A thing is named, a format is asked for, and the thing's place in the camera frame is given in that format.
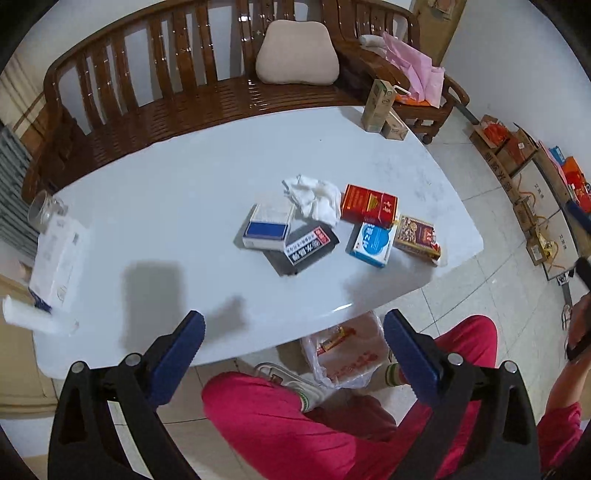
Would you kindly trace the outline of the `yellow snack wrapper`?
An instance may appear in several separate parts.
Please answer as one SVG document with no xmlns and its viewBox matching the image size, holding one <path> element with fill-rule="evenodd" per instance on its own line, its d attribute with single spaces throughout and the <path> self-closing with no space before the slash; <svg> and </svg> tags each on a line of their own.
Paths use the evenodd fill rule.
<svg viewBox="0 0 591 480">
<path fill-rule="evenodd" d="M 349 337 L 355 335 L 356 330 L 352 327 L 339 326 L 335 329 L 334 333 L 329 335 L 327 339 L 322 340 L 320 343 L 318 343 L 317 354 L 325 354 L 334 349 L 335 347 L 339 346 L 339 344 L 342 344 L 342 342 L 346 341 L 346 339 L 348 339 Z"/>
</svg>

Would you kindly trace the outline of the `cardboard boxes by wall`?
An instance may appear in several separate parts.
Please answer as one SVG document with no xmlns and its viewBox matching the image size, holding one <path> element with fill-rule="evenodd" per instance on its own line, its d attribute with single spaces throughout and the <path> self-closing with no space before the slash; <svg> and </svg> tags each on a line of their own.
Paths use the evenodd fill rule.
<svg viewBox="0 0 591 480">
<path fill-rule="evenodd" d="M 473 126 L 470 140 L 509 197 L 533 264 L 549 280 L 567 277 L 590 255 L 590 234 L 569 210 L 590 214 L 589 185 L 575 159 L 490 115 Z"/>
</svg>

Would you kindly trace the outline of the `white tissue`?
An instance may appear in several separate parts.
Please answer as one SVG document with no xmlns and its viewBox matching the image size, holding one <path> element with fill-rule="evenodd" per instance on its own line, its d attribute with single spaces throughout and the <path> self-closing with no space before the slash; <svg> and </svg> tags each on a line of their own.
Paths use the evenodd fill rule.
<svg viewBox="0 0 591 480">
<path fill-rule="evenodd" d="M 294 202 L 301 216 L 335 227 L 341 220 L 342 192 L 328 181 L 304 175 L 283 180 L 287 197 Z"/>
</svg>

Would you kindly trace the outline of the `brown patterned cigarette box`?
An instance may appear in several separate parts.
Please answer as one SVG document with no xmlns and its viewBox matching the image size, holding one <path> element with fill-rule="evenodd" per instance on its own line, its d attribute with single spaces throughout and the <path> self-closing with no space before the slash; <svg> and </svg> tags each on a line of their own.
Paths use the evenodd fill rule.
<svg viewBox="0 0 591 480">
<path fill-rule="evenodd" d="M 435 227 L 407 215 L 401 215 L 398 220 L 394 247 L 435 264 L 438 264 L 442 257 L 442 248 L 437 241 Z"/>
</svg>

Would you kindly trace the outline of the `long wooden bench sofa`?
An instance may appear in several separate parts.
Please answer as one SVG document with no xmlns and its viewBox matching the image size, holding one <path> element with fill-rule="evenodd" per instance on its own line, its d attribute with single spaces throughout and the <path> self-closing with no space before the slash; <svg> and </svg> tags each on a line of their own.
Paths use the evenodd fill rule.
<svg viewBox="0 0 591 480">
<path fill-rule="evenodd" d="M 230 11 L 240 70 L 228 77 L 217 68 L 207 1 L 143 8 L 54 60 L 43 80 L 47 130 L 24 176 L 24 202 L 186 133 L 266 113 L 360 104 L 345 75 L 325 86 L 257 77 L 266 31 L 294 19 L 293 1 L 235 1 Z"/>
</svg>

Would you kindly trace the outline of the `red cigarette box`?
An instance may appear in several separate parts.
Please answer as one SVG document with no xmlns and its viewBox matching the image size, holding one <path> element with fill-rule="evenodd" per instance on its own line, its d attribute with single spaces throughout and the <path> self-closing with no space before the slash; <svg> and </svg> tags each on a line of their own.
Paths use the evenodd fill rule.
<svg viewBox="0 0 591 480">
<path fill-rule="evenodd" d="M 349 184 L 341 201 L 341 218 L 349 223 L 369 223 L 391 229 L 398 212 L 398 198 L 389 193 Z"/>
</svg>

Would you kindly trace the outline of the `blue white medicine box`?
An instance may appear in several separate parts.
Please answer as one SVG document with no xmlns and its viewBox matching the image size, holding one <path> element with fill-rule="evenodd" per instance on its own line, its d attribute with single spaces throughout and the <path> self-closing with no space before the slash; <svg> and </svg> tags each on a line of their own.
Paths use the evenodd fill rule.
<svg viewBox="0 0 591 480">
<path fill-rule="evenodd" d="M 285 196 L 270 196 L 257 201 L 242 232 L 247 249 L 283 251 L 296 207 Z"/>
</svg>

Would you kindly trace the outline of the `white sneaker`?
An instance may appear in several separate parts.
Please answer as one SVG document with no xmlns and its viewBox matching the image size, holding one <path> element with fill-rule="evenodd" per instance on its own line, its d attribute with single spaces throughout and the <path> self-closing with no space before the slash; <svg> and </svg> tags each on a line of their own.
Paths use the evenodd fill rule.
<svg viewBox="0 0 591 480">
<path fill-rule="evenodd" d="M 304 377 L 294 374 L 283 366 L 263 362 L 254 368 L 256 377 L 265 378 L 270 383 L 279 385 L 297 394 L 301 399 L 301 412 L 308 413 L 320 407 L 332 396 L 332 391 Z"/>
</svg>

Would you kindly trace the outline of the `pink plastic bag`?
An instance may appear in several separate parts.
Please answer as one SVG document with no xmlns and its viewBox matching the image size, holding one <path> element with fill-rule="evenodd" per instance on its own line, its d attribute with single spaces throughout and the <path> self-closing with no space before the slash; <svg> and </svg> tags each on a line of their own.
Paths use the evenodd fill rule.
<svg viewBox="0 0 591 480">
<path fill-rule="evenodd" d="M 396 101 L 410 106 L 441 107 L 445 69 L 435 66 L 432 59 L 390 35 L 382 35 L 386 45 L 386 60 L 397 67 L 410 82 L 397 94 Z"/>
</svg>

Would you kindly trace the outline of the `white plastic trash bag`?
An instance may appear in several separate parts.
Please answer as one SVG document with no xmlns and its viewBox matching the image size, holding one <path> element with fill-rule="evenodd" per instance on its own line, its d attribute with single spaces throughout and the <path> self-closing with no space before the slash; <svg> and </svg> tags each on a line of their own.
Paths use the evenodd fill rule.
<svg viewBox="0 0 591 480">
<path fill-rule="evenodd" d="M 339 326 L 352 327 L 356 335 L 331 351 L 318 355 L 318 343 Z M 390 360 L 383 323 L 373 312 L 301 338 L 301 350 L 315 381 L 329 389 L 363 389 L 373 374 Z"/>
</svg>

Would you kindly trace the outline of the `black warning-label box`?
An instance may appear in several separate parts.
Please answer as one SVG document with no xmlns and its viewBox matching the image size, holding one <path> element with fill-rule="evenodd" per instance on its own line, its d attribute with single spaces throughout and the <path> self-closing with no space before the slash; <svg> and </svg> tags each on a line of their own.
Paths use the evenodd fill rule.
<svg viewBox="0 0 591 480">
<path fill-rule="evenodd" d="M 280 276 L 294 276 L 332 253 L 339 238 L 329 225 L 311 222 L 290 232 L 283 251 L 266 251 L 264 255 Z"/>
</svg>

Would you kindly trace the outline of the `light blue medicine box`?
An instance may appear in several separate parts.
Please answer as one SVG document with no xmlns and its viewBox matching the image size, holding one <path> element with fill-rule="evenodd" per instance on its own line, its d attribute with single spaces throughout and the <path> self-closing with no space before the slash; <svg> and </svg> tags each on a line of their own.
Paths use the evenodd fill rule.
<svg viewBox="0 0 591 480">
<path fill-rule="evenodd" d="M 386 229 L 363 223 L 353 242 L 349 255 L 377 268 L 385 268 L 389 262 L 393 243 L 394 227 Z"/>
</svg>

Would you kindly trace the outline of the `white flat appliance box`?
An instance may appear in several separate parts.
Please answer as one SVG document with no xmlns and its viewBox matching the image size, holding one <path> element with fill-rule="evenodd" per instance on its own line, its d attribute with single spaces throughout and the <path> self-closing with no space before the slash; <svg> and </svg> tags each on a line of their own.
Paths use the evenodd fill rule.
<svg viewBox="0 0 591 480">
<path fill-rule="evenodd" d="M 42 310 L 68 312 L 75 301 L 88 254 L 90 232 L 70 216 L 55 215 L 39 235 L 29 282 Z"/>
</svg>

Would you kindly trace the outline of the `small beige carton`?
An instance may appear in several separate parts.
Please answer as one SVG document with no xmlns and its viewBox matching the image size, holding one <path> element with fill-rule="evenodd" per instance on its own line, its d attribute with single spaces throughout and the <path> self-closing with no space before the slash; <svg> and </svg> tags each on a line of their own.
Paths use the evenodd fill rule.
<svg viewBox="0 0 591 480">
<path fill-rule="evenodd" d="M 400 116 L 391 110 L 386 117 L 381 134 L 389 140 L 404 141 L 409 132 L 409 127 Z"/>
</svg>

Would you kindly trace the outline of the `tall green carton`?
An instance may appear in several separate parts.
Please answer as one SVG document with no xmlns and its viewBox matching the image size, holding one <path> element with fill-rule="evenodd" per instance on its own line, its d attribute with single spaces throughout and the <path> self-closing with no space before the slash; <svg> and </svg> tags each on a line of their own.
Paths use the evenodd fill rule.
<svg viewBox="0 0 591 480">
<path fill-rule="evenodd" d="M 386 80 L 376 79 L 368 97 L 361 124 L 369 133 L 380 133 L 396 98 L 394 86 Z"/>
</svg>

